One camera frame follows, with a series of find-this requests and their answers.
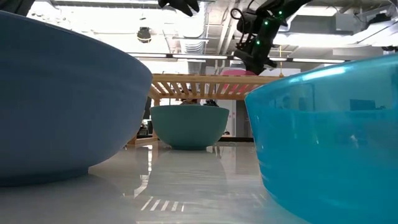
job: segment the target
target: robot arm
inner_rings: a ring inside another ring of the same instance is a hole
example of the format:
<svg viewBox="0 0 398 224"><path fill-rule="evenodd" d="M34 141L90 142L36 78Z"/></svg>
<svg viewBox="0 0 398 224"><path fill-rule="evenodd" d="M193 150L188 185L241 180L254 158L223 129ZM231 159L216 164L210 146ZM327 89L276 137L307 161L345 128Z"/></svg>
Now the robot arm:
<svg viewBox="0 0 398 224"><path fill-rule="evenodd" d="M35 0L0 0L0 10L26 16Z"/></svg>
<svg viewBox="0 0 398 224"><path fill-rule="evenodd" d="M280 26L287 26L286 18L295 14L302 6L312 0L267 1L254 12L247 9L239 18L238 31L248 34L236 44L234 56L242 59L246 70L259 75L266 67L276 67L268 57Z"/></svg>
<svg viewBox="0 0 398 224"><path fill-rule="evenodd" d="M197 0L158 0L159 6L164 7L169 4L170 7L183 12L187 16L193 16L189 6L199 12L199 4Z"/></svg>

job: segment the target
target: ductwork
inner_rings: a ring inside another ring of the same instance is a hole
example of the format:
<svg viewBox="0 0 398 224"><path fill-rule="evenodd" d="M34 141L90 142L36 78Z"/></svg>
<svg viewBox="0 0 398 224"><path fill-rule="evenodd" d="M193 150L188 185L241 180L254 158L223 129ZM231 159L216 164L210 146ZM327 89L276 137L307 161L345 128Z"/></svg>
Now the ductwork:
<svg viewBox="0 0 398 224"><path fill-rule="evenodd" d="M180 25L178 26L178 33L182 37L188 38L180 40L183 54L203 54L205 51L205 42L200 39L205 37L207 3L200 2L199 7L199 12L193 12L192 17L178 12L181 18ZM200 69L201 63L188 62L189 74L199 74Z"/></svg>

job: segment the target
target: blue bowl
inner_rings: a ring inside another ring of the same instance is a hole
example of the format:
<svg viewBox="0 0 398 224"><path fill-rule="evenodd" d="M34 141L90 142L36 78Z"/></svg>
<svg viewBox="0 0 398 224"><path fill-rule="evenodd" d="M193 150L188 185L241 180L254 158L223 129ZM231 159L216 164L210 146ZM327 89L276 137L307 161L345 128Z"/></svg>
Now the blue bowl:
<svg viewBox="0 0 398 224"><path fill-rule="evenodd" d="M312 223L398 223L398 55L264 85L246 97L263 183Z"/></svg>
<svg viewBox="0 0 398 224"><path fill-rule="evenodd" d="M0 12L0 185L87 173L136 133L152 81L97 40Z"/></svg>
<svg viewBox="0 0 398 224"><path fill-rule="evenodd" d="M154 130L164 143L179 150L202 150L224 134L229 110L215 106L170 105L150 109Z"/></svg>

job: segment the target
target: ceiling light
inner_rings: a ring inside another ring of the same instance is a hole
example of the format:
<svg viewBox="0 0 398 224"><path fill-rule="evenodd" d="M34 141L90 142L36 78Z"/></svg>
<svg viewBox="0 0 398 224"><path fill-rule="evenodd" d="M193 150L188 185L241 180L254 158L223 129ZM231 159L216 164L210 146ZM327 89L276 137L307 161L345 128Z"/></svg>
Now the ceiling light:
<svg viewBox="0 0 398 224"><path fill-rule="evenodd" d="M345 60L334 59L310 59L310 58L293 58L293 62L312 62L312 63L344 63Z"/></svg>
<svg viewBox="0 0 398 224"><path fill-rule="evenodd" d="M166 58L166 54L141 54L141 53L133 53L129 54L130 56L133 57L147 57L147 58Z"/></svg>
<svg viewBox="0 0 398 224"><path fill-rule="evenodd" d="M299 16L334 16L341 7L304 6L297 11Z"/></svg>
<svg viewBox="0 0 398 224"><path fill-rule="evenodd" d="M206 62L205 59L187 59L187 58L180 58L177 59L179 62Z"/></svg>
<svg viewBox="0 0 398 224"><path fill-rule="evenodd" d="M345 44L344 36L329 34L291 34L284 43L301 47L339 47Z"/></svg>
<svg viewBox="0 0 398 224"><path fill-rule="evenodd" d="M173 58L193 58L193 59L222 59L225 60L228 56L223 55L188 55L188 54L173 54Z"/></svg>
<svg viewBox="0 0 398 224"><path fill-rule="evenodd" d="M131 4L158 4L157 1L141 1L141 0L54 0L55 2L57 1L63 1L63 2L100 2L100 3L131 3Z"/></svg>
<svg viewBox="0 0 398 224"><path fill-rule="evenodd" d="M286 62L287 58L269 58L270 60L273 60L275 62Z"/></svg>

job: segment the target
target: pink object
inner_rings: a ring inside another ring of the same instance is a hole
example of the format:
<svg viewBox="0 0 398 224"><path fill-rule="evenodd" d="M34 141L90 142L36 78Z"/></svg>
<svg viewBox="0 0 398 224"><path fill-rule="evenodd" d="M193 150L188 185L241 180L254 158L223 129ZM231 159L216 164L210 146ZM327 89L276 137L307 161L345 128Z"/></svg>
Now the pink object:
<svg viewBox="0 0 398 224"><path fill-rule="evenodd" d="M256 75L253 72L242 70L242 69L234 69L234 70L224 70L221 72L221 75L228 75L228 76L244 76L244 75ZM228 85L224 85L223 90L227 89ZM235 89L238 87L238 85L234 85L231 89L231 91L235 91ZM238 93L241 93L247 85L242 86L240 90L238 90Z"/></svg>

